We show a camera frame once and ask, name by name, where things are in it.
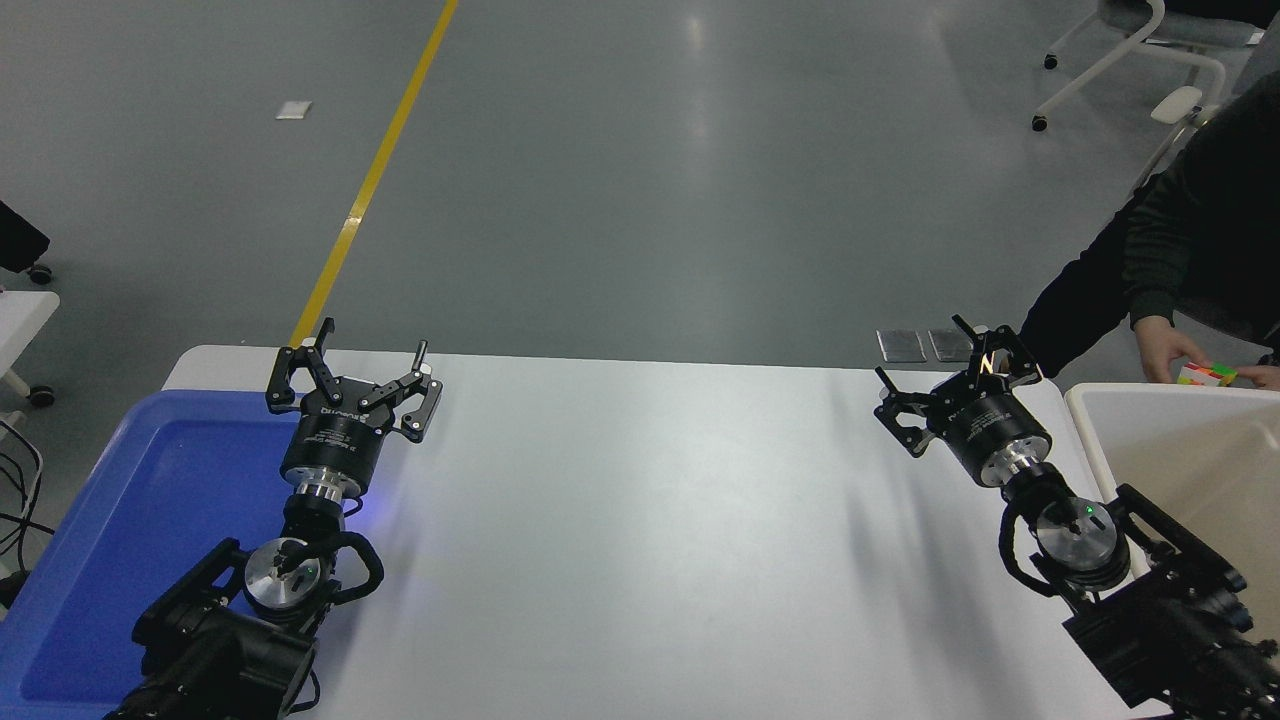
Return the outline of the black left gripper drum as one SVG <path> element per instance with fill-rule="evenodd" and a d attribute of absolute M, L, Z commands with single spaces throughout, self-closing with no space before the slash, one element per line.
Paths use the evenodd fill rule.
<path fill-rule="evenodd" d="M 358 401 L 375 389 L 360 379 L 339 379 L 338 406 L 323 389 L 302 397 L 301 419 L 280 465 L 282 478 L 297 487 L 328 482 L 344 493 L 366 493 L 383 442 L 393 423 L 392 410 L 362 410 Z"/>

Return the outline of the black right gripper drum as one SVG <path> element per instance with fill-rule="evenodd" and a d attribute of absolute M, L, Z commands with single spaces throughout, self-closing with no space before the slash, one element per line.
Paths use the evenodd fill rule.
<path fill-rule="evenodd" d="M 1048 457 L 1050 433 L 1014 395 L 943 386 L 934 392 L 943 398 L 936 433 L 978 486 L 1006 486 Z"/>

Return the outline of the person's right hand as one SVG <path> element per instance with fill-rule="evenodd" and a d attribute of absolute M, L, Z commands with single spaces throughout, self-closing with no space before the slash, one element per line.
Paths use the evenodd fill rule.
<path fill-rule="evenodd" d="M 1174 384 L 1172 364 L 1188 360 L 1198 366 L 1213 364 L 1208 355 L 1187 334 L 1178 331 L 1169 318 L 1143 316 L 1132 327 L 1140 366 L 1148 382 Z"/>

